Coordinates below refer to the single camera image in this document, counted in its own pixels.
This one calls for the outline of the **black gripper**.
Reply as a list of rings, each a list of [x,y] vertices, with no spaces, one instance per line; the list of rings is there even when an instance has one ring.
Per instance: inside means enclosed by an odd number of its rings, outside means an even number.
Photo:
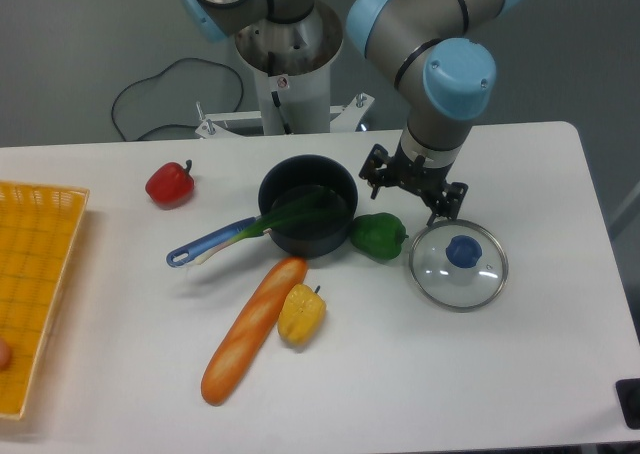
[[[466,183],[447,183],[449,170],[449,165],[428,167],[423,156],[411,160],[401,146],[392,157],[382,145],[375,144],[359,177],[370,187],[371,199],[375,199],[382,188],[394,186],[422,196],[431,211],[427,224],[432,225],[438,219],[456,220],[469,189]]]

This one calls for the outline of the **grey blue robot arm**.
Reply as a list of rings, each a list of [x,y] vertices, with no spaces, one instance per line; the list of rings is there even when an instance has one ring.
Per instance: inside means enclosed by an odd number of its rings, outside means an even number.
[[[410,192],[446,219],[467,192],[447,174],[496,79],[492,55],[468,31],[520,1],[356,0],[340,19],[319,0],[181,0],[206,39],[234,41],[267,135],[329,129],[329,69],[350,41],[410,107],[396,151],[374,148],[361,177],[373,190]]]

